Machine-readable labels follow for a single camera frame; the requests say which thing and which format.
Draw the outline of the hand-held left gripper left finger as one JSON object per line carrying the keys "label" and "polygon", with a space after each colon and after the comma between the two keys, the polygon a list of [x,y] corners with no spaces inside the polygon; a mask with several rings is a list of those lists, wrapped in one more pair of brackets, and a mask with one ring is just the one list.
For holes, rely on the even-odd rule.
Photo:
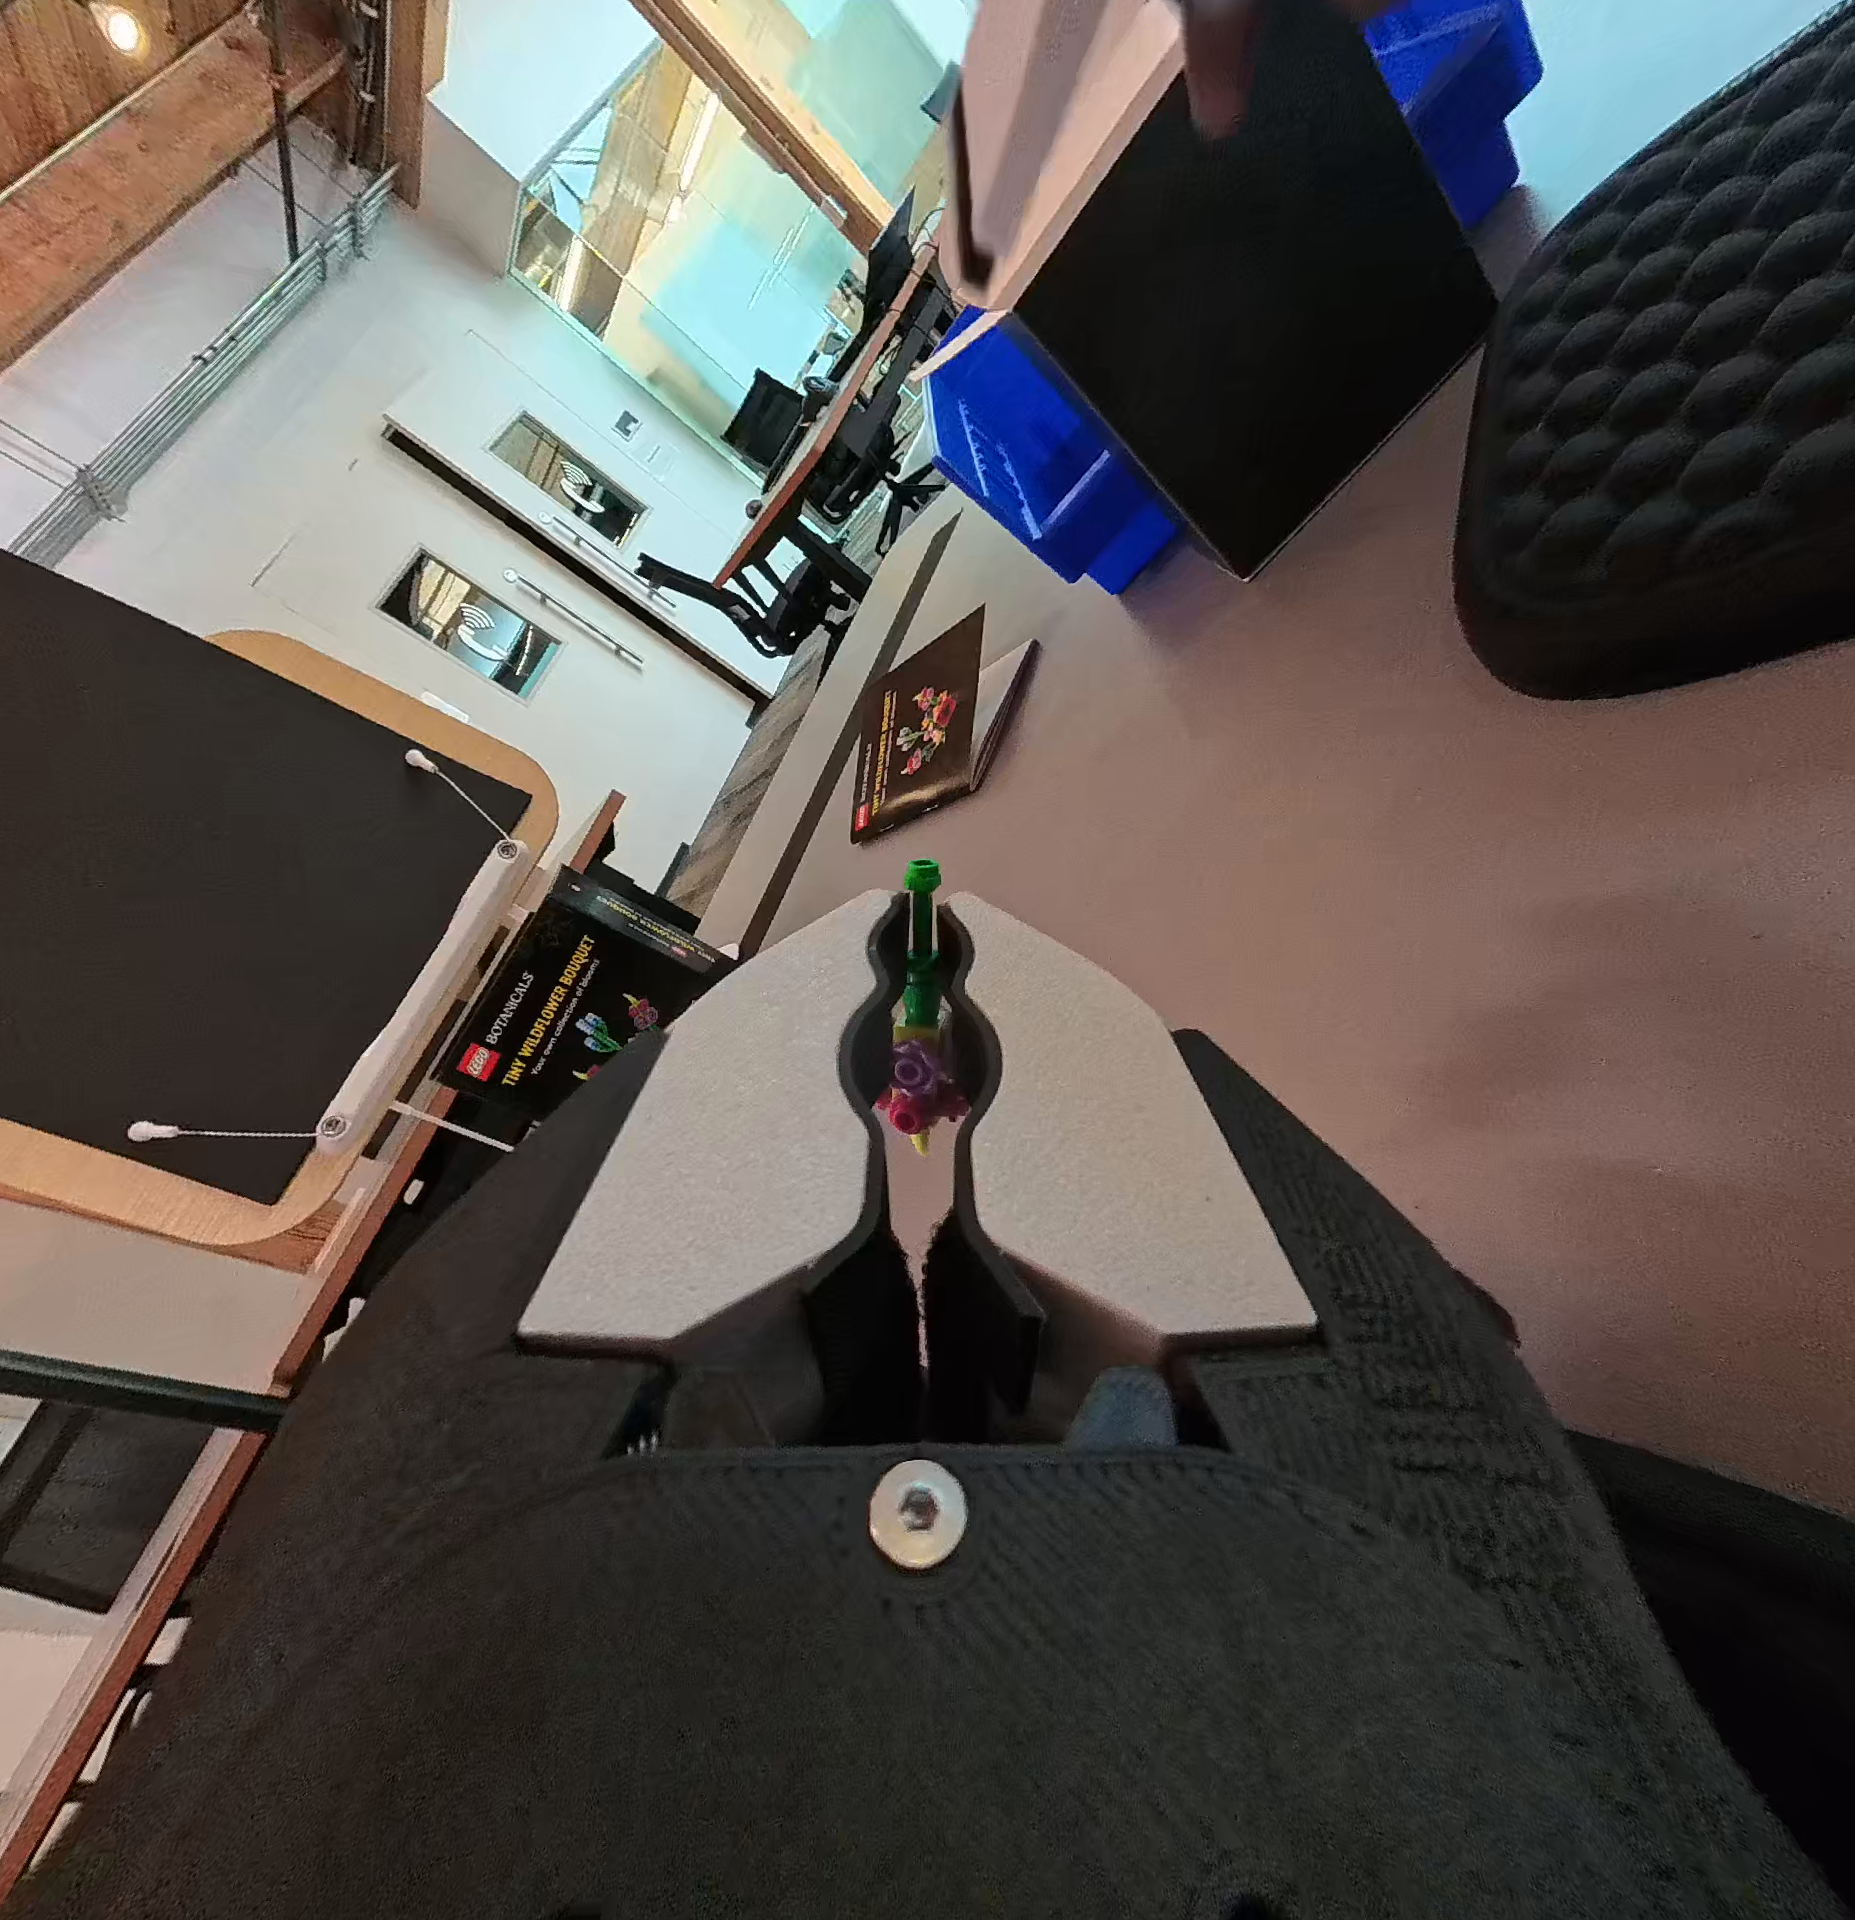
{"label": "hand-held left gripper left finger", "polygon": [[873,1237],[885,1150],[853,1048],[889,1007],[867,891],[763,948],[667,1028],[517,1320],[549,1354],[695,1354],[769,1326]]}

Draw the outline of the black office chair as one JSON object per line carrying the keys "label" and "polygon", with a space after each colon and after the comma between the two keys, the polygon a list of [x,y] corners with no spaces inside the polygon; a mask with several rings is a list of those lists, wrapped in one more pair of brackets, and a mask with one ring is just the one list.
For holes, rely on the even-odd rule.
{"label": "black office chair", "polygon": [[813,559],[803,559],[785,577],[757,563],[729,586],[715,586],[651,554],[639,557],[635,572],[647,586],[727,618],[765,660],[795,657],[815,633],[827,635],[833,647],[857,608],[857,601]]}

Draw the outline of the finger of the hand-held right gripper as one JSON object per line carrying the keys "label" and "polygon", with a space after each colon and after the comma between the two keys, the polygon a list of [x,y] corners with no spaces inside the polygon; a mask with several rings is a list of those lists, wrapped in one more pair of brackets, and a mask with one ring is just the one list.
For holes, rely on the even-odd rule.
{"label": "finger of the hand-held right gripper", "polygon": [[947,282],[1023,294],[1181,73],[1165,3],[985,3],[947,112]]}

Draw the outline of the black lego set box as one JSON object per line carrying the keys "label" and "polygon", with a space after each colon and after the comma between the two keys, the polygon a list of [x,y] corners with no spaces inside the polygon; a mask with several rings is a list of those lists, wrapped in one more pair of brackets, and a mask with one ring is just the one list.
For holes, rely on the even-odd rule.
{"label": "black lego set box", "polygon": [[735,968],[665,903],[561,868],[447,1042],[439,1081],[545,1120]]}

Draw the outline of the lego flower with green stem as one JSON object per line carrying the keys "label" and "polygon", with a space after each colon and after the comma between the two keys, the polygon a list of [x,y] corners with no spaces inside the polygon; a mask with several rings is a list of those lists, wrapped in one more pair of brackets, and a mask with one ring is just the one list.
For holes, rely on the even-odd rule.
{"label": "lego flower with green stem", "polygon": [[939,865],[905,867],[905,948],[891,1007],[889,1084],[875,1102],[893,1137],[925,1159],[935,1132],[967,1115],[949,1067],[947,963],[939,942]]}

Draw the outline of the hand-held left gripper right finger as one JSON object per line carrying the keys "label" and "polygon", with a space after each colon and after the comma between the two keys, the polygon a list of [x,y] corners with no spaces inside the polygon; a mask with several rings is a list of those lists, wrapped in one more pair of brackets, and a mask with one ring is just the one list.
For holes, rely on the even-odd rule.
{"label": "hand-held left gripper right finger", "polygon": [[997,1065],[967,1120],[979,1231],[1045,1315],[1043,1354],[1195,1354],[1316,1329],[1155,1010],[979,897],[949,903]]}

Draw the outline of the black honeycomb cushion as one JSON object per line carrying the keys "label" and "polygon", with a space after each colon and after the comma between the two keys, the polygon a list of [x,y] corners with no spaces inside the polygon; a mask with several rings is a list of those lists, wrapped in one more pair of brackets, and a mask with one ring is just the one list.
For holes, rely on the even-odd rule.
{"label": "black honeycomb cushion", "polygon": [[1484,673],[1548,702],[1855,639],[1855,3],[1660,133],[1514,276],[1452,595]]}

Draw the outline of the blue plastic bin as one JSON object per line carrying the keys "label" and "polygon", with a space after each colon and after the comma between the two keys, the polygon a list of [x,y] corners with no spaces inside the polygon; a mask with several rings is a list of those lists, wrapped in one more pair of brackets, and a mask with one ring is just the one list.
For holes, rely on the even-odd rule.
{"label": "blue plastic bin", "polygon": [[1119,596],[1181,539],[1179,517],[1065,377],[969,306],[923,377],[935,468],[1067,585]]}
{"label": "blue plastic bin", "polygon": [[1508,116],[1542,74],[1522,4],[1402,3],[1364,39],[1454,220],[1478,228],[1514,188]]}

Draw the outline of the black carton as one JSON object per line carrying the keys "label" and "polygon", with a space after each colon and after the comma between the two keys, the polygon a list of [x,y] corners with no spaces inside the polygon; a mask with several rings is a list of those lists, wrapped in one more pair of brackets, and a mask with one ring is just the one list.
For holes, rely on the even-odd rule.
{"label": "black carton", "polygon": [[1278,12],[1234,133],[1175,76],[991,331],[1258,572],[1466,359],[1494,291],[1370,49]]}

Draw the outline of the black panel with wooden rim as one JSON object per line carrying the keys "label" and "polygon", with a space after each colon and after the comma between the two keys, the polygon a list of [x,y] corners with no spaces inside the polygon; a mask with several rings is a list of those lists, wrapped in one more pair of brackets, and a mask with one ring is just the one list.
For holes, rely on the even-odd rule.
{"label": "black panel with wooden rim", "polygon": [[527,881],[557,799],[521,750],[289,637],[193,637],[0,546],[1,1197],[217,1250],[335,1199],[389,1108],[335,1159],[125,1130],[317,1123],[493,845],[407,746],[527,842]]}

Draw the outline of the lego instruction booklet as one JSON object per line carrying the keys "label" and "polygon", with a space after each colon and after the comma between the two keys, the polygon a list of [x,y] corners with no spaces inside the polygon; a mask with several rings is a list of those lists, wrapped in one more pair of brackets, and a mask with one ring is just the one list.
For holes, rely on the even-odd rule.
{"label": "lego instruction booklet", "polygon": [[987,780],[1035,678],[1029,637],[983,660],[985,610],[975,608],[869,684],[859,709],[849,841],[863,847]]}

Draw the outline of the brown office desk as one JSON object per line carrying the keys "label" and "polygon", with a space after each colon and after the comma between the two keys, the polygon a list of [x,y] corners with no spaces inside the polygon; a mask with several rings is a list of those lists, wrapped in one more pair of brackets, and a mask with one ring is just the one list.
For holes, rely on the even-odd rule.
{"label": "brown office desk", "polygon": [[903,195],[865,266],[859,331],[829,377],[807,385],[801,426],[769,470],[715,586],[739,583],[753,564],[785,577],[815,560],[857,602],[869,588],[869,569],[845,551],[843,528],[901,476],[903,388],[939,346],[953,301],[939,276],[935,234],[913,231],[913,195]]}

